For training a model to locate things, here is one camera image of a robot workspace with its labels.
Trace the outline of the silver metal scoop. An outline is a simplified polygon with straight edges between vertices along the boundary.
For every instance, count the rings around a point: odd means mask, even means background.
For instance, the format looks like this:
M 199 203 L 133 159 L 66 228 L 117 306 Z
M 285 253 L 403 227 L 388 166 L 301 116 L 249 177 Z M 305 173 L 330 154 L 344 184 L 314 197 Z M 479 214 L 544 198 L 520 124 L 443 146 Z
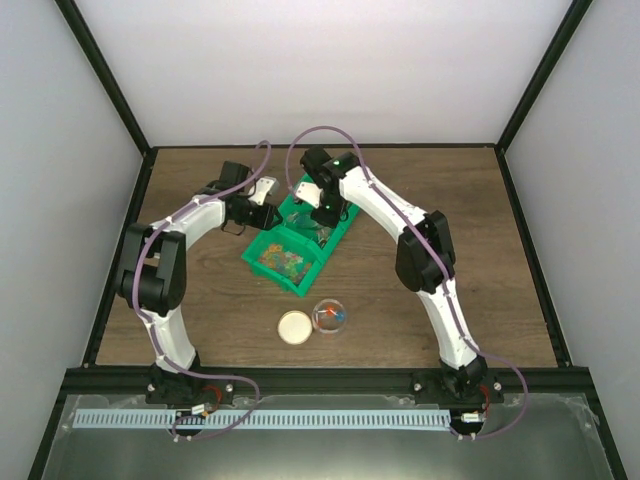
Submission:
M 313 239 L 317 243 L 326 242 L 332 233 L 332 229 L 330 227 L 322 226 L 314 230 Z

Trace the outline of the green bin with popsicle candies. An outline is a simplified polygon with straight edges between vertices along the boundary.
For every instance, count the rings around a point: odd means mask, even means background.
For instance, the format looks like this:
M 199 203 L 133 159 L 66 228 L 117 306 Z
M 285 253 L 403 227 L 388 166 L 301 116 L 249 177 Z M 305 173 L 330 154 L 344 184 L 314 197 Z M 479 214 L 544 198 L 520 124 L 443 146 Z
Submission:
M 299 233 L 322 229 L 334 232 L 348 229 L 360 208 L 343 199 L 336 185 L 320 188 L 309 174 L 304 174 L 280 204 L 279 212 L 285 226 Z

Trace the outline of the green bin with star candies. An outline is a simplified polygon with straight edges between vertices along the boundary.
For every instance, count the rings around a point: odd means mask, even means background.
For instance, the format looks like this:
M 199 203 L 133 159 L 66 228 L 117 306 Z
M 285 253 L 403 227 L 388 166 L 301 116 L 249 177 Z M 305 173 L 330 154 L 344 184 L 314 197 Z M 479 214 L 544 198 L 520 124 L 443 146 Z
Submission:
M 327 261 L 312 239 L 277 226 L 261 231 L 242 253 L 251 272 L 298 297 L 305 297 Z

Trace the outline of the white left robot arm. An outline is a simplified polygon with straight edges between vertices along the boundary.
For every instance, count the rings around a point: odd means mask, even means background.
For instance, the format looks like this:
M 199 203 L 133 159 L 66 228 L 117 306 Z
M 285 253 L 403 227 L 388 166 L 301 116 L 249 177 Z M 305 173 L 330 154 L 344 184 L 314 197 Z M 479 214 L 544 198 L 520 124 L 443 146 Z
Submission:
M 283 221 L 268 197 L 279 182 L 259 177 L 243 164 L 226 161 L 220 178 L 207 184 L 183 207 L 151 224 L 133 223 L 125 231 L 116 272 L 116 293 L 141 319 L 155 352 L 155 364 L 174 373 L 170 393 L 181 403 L 196 402 L 203 377 L 190 370 L 197 351 L 186 332 L 181 304 L 187 287 L 187 253 L 212 230 L 232 222 L 268 231 Z

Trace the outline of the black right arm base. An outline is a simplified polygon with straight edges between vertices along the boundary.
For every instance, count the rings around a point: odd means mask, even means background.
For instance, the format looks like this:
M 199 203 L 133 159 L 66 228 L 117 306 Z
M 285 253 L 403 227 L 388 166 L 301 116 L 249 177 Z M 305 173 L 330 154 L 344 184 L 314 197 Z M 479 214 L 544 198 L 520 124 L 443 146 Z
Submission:
M 490 374 L 480 380 L 464 382 L 441 369 L 423 369 L 412 373 L 409 389 L 416 402 L 438 404 L 441 407 L 479 406 L 486 400 L 490 404 L 501 404 L 504 396 L 501 390 L 495 389 L 496 382 L 497 378 Z

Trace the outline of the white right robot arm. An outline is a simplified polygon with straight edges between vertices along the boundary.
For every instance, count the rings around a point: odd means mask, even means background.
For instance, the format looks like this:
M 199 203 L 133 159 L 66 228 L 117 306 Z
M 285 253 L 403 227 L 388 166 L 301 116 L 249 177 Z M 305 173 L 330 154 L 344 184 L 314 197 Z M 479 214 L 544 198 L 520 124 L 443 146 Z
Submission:
M 448 220 L 407 202 L 382 183 L 352 152 L 332 157 L 314 146 L 300 165 L 311 178 L 295 189 L 297 199 L 313 207 L 312 218 L 335 227 L 353 204 L 375 220 L 395 241 L 395 271 L 416 293 L 436 335 L 447 396 L 458 403 L 472 399 L 487 371 L 462 312 L 455 280 L 456 255 Z

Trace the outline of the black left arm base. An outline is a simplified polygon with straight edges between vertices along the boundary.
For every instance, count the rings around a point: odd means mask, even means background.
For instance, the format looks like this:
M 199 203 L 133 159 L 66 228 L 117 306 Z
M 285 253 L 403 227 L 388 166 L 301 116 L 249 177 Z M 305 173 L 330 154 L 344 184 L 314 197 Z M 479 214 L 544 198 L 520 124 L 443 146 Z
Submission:
M 205 380 L 182 373 L 173 373 L 152 365 L 146 392 L 148 404 L 194 406 L 202 403 L 229 404 L 233 387 L 228 381 Z

